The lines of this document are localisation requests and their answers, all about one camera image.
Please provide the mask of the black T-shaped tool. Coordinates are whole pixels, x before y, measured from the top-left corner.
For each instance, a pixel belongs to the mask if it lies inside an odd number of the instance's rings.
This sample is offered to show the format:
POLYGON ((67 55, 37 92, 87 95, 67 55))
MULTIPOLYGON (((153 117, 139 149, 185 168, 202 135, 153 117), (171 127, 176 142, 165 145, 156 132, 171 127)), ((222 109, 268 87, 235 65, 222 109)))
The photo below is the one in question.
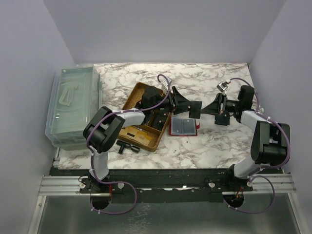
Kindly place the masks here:
POLYGON ((116 141, 116 145, 118 145, 120 147, 119 151, 118 151, 119 154, 123 154, 123 151, 125 149, 130 149, 134 153, 139 153, 140 152, 140 148, 139 147, 137 147, 135 145, 131 145, 130 143, 127 143, 125 141, 117 140, 116 141))

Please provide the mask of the grey card with stripe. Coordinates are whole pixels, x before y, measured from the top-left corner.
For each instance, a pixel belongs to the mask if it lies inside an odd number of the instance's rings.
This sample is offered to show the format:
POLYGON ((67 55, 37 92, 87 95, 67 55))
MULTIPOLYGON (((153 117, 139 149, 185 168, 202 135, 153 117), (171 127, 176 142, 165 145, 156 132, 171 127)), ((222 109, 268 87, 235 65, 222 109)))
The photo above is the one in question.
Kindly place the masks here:
POLYGON ((200 119, 202 101, 191 101, 189 118, 200 119))

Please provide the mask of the aluminium frame rail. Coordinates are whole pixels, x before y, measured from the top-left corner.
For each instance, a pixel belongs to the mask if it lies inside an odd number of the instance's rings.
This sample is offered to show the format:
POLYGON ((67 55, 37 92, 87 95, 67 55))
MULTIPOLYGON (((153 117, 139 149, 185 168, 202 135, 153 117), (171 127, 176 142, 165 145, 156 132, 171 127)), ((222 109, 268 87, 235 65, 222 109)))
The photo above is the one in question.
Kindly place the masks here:
POLYGON ((90 195, 80 192, 79 176, 43 176, 39 196, 76 196, 90 195))

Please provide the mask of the clear plastic storage box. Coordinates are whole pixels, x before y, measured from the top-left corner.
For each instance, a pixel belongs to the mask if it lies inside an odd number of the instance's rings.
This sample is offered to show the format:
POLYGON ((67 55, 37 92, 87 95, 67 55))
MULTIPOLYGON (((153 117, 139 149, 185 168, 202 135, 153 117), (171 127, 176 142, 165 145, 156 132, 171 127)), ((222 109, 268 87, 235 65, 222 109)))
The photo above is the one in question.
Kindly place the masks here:
POLYGON ((100 75, 93 64, 77 64, 55 74, 45 135, 55 147, 85 147, 83 131, 97 113, 102 95, 100 75))

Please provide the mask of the grey VIP card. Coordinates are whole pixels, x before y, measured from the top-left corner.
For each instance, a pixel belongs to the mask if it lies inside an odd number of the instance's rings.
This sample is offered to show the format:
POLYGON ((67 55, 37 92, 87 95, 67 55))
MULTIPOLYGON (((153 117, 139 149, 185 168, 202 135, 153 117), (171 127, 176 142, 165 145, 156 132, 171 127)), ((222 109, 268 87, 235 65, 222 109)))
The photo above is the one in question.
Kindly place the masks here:
POLYGON ((185 135, 194 135, 196 133, 196 121, 194 119, 183 120, 183 133, 185 135))

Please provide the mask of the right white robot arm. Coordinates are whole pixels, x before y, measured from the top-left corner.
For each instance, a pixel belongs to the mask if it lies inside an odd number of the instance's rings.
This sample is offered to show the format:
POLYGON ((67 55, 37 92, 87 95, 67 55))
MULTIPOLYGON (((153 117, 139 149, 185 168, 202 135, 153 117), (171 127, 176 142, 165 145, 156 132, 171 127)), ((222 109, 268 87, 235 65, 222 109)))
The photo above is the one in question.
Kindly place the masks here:
POLYGON ((233 114, 237 122, 253 131, 250 156, 230 168, 233 177, 239 179, 248 179, 264 169, 279 168, 289 161, 291 154, 290 126, 253 110, 254 96, 254 88, 243 85, 238 100, 229 100, 224 92, 218 93, 214 101, 201 110, 202 114, 215 116, 214 123, 223 126, 230 124, 230 114, 233 114))

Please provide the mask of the gold cards in tray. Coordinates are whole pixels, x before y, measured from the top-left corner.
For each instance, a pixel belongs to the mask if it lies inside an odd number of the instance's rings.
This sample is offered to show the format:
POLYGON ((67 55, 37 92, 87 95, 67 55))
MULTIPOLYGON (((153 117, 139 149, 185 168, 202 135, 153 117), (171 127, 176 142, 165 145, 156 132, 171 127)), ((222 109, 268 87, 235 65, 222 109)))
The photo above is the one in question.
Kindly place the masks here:
POLYGON ((119 132, 119 135, 144 146, 148 146, 150 141, 152 140, 152 137, 148 136, 146 132, 143 132, 133 126, 122 128, 119 132))

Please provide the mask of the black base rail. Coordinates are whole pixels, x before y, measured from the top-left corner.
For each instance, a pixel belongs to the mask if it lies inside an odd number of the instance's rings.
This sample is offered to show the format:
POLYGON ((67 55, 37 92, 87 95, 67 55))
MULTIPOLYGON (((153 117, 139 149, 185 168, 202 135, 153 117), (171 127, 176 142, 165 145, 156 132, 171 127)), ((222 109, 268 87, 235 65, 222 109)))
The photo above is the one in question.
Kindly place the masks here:
POLYGON ((95 198, 109 192, 113 202, 174 203, 222 202, 223 197, 249 192, 271 192, 270 183, 256 178, 252 186, 245 179, 235 179, 228 169, 112 169, 101 184, 87 170, 52 168, 51 176, 76 177, 79 195, 95 198))

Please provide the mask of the woven wicker organizer tray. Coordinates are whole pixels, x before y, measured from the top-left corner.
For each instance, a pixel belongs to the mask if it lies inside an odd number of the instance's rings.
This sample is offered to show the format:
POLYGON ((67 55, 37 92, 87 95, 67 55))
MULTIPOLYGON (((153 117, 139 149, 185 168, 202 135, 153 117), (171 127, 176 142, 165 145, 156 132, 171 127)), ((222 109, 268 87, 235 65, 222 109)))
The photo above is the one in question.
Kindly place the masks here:
MULTIPOLYGON (((148 84, 138 82, 134 86, 133 90, 131 91, 122 109, 125 110, 128 107, 135 107, 136 104, 140 104, 142 95, 144 94, 146 88, 148 87, 149 87, 148 84)), ((155 122, 156 117, 159 116, 159 110, 152 111, 151 113, 147 115, 146 120, 144 120, 141 125, 134 126, 139 132, 146 133, 146 136, 148 136, 147 138, 150 140, 147 145, 144 145, 143 143, 135 141, 133 137, 130 137, 130 135, 126 135, 123 132, 120 132, 117 138, 118 140, 128 142, 130 144, 133 144, 149 152, 155 152, 169 124, 171 115, 172 113, 170 111, 166 112, 166 115, 164 116, 165 119, 164 121, 161 122, 161 125, 162 125, 161 129, 153 127, 153 122, 155 122)))

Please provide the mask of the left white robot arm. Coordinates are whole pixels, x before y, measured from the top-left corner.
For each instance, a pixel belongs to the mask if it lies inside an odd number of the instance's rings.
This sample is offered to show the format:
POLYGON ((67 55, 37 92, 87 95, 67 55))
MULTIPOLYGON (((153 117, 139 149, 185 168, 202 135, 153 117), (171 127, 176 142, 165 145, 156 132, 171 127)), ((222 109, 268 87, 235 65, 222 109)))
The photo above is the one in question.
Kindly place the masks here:
POLYGON ((83 131, 86 145, 91 151, 90 174, 102 181, 109 174, 108 151, 114 145, 121 129, 147 124, 154 112, 183 113, 190 110, 192 102, 182 96, 175 87, 162 96, 154 86, 147 86, 134 108, 113 111, 101 107, 83 131))

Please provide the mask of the red card holder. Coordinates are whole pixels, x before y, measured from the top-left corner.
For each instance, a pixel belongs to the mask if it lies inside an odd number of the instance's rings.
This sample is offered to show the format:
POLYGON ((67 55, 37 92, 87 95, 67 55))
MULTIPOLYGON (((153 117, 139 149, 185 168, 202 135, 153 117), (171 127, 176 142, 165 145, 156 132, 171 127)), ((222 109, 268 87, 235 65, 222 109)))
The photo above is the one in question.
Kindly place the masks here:
POLYGON ((197 131, 200 128, 200 122, 196 122, 193 118, 178 118, 171 117, 169 122, 170 136, 194 137, 197 136, 197 131))

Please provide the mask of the black card holder in tray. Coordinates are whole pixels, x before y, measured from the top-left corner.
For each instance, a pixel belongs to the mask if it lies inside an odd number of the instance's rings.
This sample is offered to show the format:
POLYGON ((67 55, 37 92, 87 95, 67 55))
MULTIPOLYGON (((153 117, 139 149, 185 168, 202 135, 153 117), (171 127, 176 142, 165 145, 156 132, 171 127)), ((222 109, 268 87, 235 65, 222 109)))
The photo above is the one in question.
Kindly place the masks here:
POLYGON ((151 123, 151 127, 154 129, 157 129, 159 131, 161 131, 165 125, 165 122, 169 116, 170 112, 166 112, 165 110, 159 110, 152 123, 151 123))

